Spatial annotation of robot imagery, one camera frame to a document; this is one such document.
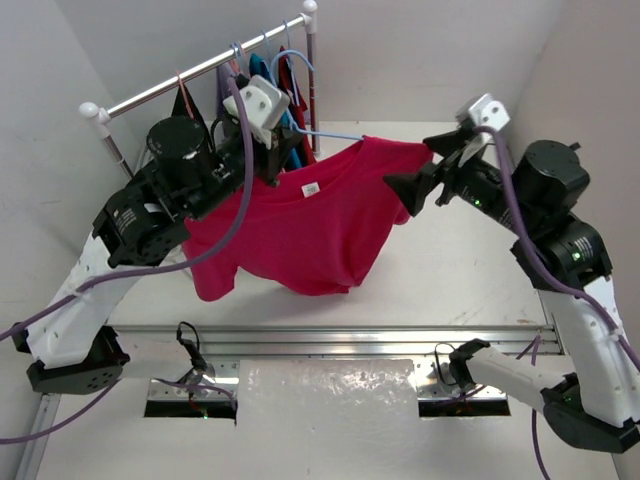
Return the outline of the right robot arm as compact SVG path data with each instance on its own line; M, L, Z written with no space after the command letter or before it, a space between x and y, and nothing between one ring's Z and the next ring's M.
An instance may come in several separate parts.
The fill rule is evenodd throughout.
M511 252L552 316L574 369L547 372L474 339L449 356L460 390L475 384L500 389L542 414L566 444L622 454L639 441L639 358L615 306L612 263L598 231L574 214L590 182L578 145L531 143L513 162L506 142L491 133L496 163L472 153L483 128L429 137L440 157L409 174L385 177L411 215L426 197L459 198L517 239Z

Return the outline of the light blue wire hanger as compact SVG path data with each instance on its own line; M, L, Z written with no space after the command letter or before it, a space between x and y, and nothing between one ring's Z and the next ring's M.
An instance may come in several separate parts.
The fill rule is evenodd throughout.
M274 67L275 69L272 71L274 72L276 70L276 67L279 64L279 60L281 58L285 58L285 57L289 57L289 56L296 56L300 59L303 60L303 62L305 63L307 70L309 73L314 73L315 72L315 68L312 65L311 61L301 52L297 51L297 50L292 50L292 49L285 49L283 51L280 51L277 56L275 57L275 63L274 63ZM287 114L287 116L289 117L289 123L290 126L292 128L293 131L303 134L303 135L310 135L310 136L314 136L314 137L326 137L326 138L335 138L335 139L342 139L342 140L353 140L353 141L362 141L364 139L364 137L362 135L357 136L357 135L347 135L347 134L341 134L341 133L334 133L334 132L323 132L323 131L314 131L314 130L308 130L306 128L301 128L297 122L293 119L291 114Z

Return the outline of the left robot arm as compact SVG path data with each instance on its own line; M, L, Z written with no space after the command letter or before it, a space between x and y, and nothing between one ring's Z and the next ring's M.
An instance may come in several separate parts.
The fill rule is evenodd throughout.
M123 337L108 321L141 277L171 270L163 262L188 239L186 220L203 219L254 178L273 183L301 140L282 124L259 140L233 117L223 120L231 134L220 145L187 116L150 129L150 161L106 201L50 305L10 331L15 348L33 358L26 374L34 391L87 395L121 378L177 381L205 369L192 341Z

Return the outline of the magenta t-shirt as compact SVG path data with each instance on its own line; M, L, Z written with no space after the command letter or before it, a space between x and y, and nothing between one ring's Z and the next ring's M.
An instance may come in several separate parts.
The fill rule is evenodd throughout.
M191 269L198 297L221 299L238 270L307 296L346 293L371 270L396 225L410 215L383 178L433 158L422 143L366 137L276 187L255 181L239 231Z

